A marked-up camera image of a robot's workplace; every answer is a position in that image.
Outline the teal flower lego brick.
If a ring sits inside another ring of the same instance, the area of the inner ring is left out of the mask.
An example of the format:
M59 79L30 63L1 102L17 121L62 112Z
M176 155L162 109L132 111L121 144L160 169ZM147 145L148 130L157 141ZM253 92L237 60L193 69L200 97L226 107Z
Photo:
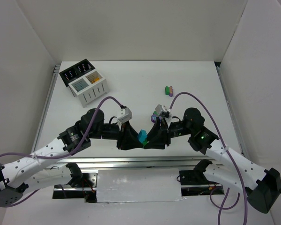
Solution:
M86 88L88 85L83 82L78 82L74 85L77 92L82 91L84 88Z

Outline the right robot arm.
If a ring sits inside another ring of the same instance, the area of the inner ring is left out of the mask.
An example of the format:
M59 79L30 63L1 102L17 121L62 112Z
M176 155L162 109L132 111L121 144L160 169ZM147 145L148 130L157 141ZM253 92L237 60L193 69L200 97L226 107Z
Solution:
M281 175L259 166L229 146L224 146L215 133L204 126L205 119L196 108L185 110L183 119L172 122L171 110L164 105L155 108L157 117L148 134L146 149L164 149L172 138L188 135L191 148L214 159L225 169L203 159L195 169L211 182L221 183L243 194L248 203L261 213L268 213L281 194Z

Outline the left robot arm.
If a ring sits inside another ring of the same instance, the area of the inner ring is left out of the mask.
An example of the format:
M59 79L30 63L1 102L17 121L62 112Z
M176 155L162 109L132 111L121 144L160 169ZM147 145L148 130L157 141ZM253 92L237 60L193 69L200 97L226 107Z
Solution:
M119 150L143 148L137 132L131 127L128 108L120 110L124 121L105 123L100 109L91 109L73 126L32 154L23 154L12 163L0 163L0 207L8 208L22 202L21 198L39 189L61 184L76 186L83 178L76 163L54 169L52 165L91 146L91 139L115 140Z

